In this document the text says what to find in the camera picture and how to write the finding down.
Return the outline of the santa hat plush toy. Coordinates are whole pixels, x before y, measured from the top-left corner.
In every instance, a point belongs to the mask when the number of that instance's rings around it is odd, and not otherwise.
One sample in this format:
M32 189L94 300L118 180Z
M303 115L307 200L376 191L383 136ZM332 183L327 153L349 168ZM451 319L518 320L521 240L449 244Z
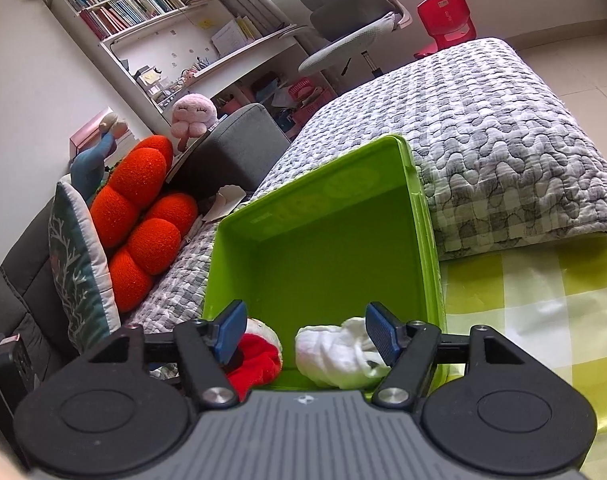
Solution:
M223 367L241 401L253 388L271 384L283 366L283 348L276 332L266 323L249 318L246 330L233 353L231 361Z

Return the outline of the white glove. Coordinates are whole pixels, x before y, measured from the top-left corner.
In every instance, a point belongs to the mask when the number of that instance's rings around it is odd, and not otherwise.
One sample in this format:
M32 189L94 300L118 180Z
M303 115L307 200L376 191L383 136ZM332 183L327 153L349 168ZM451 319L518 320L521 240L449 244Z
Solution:
M302 327L295 337L295 362L322 388L369 389L390 372L367 334L365 318Z

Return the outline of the grey checkered sofa cover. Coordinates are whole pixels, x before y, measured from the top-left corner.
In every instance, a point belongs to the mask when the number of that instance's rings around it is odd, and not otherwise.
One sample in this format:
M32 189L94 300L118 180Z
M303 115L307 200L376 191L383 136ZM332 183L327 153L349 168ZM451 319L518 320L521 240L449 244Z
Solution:
M171 332L174 326L200 318L205 307L206 288L216 231L221 219L202 226L184 246L170 269L129 314L129 324L139 324L147 334Z

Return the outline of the green plastic bin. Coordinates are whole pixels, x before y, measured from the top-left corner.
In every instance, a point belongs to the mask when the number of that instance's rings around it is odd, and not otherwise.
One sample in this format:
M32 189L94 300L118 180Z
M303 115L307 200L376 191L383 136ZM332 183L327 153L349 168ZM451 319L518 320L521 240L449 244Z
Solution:
M338 325L373 301L445 327L429 208L409 145L378 140L252 200L217 226L204 318L233 300L283 345L271 389L313 389L295 363L304 326Z

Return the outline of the green tree pattern pillow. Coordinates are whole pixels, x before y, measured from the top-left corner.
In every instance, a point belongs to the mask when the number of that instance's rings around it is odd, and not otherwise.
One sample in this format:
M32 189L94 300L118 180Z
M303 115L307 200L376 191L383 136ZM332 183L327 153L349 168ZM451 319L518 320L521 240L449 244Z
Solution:
M53 281L68 319L67 335L83 353L121 326L108 260L90 210L65 179L56 185L48 223Z

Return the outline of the orange bumpy cushion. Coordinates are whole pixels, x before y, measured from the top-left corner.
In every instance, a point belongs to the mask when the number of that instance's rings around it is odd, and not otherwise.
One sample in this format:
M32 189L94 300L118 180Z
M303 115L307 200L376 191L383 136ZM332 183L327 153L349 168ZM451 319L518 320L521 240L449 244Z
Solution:
M140 141L90 206L122 315L139 307L169 270L197 220L192 196L162 191L172 159L174 147L166 136Z

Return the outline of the white paper scrap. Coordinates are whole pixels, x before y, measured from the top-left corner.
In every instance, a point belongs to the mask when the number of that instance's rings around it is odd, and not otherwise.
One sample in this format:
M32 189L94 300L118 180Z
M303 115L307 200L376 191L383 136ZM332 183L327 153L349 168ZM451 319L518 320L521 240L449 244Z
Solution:
M226 217L246 198L246 192L238 185L223 185L215 195L215 201L204 215L205 223L212 223Z

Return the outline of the blue plush toy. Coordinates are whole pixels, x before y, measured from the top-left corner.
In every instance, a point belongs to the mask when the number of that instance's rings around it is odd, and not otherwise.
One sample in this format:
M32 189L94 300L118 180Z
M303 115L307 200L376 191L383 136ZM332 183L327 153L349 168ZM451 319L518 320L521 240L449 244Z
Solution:
M70 183L87 204L98 192L105 172L105 159L117 148L117 140L128 132L128 125L115 113L105 115L98 124L100 140L72 161Z

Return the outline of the pink plush octopus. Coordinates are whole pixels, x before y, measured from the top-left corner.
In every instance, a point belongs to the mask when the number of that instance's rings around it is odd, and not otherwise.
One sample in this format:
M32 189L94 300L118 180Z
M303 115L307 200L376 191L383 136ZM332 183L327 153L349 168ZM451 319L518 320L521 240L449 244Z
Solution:
M184 153L190 139L199 139L217 122L217 109L212 100L199 93L189 93L172 107L171 134L179 140L178 151Z

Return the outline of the pink box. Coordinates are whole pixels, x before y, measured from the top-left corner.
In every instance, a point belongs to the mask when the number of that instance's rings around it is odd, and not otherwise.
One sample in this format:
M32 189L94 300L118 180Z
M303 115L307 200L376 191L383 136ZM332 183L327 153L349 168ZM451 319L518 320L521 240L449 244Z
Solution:
M119 116L110 107L106 107L78 129L68 140L69 161L72 162L80 153L90 150L98 144L98 141L110 131L118 120ZM130 129L127 129L121 136L116 136L113 147L105 158L119 158L128 153L134 144L136 144L136 137Z

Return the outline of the white bookshelf desk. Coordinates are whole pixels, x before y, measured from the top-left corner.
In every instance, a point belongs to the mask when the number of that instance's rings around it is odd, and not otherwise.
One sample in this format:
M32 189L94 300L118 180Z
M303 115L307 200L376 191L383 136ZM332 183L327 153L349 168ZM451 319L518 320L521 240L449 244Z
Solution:
M43 1L154 133L186 93L246 103L264 75L294 84L311 51L271 0Z

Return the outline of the red plastic chair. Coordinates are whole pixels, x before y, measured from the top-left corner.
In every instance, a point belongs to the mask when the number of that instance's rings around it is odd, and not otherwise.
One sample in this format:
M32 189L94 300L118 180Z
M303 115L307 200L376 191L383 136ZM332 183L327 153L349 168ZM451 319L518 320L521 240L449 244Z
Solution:
M433 42L415 53L417 60L477 38L466 0L424 0L416 8Z

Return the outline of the grey office chair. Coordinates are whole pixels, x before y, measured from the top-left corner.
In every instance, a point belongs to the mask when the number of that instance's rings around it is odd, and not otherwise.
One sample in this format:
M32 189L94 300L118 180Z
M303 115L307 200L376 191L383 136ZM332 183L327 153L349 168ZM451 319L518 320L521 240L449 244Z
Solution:
M311 11L313 32L328 45L314 52L299 65L298 72L309 76L335 65L348 66L361 56L372 76L384 75L369 56L375 42L413 22L400 0L300 0Z

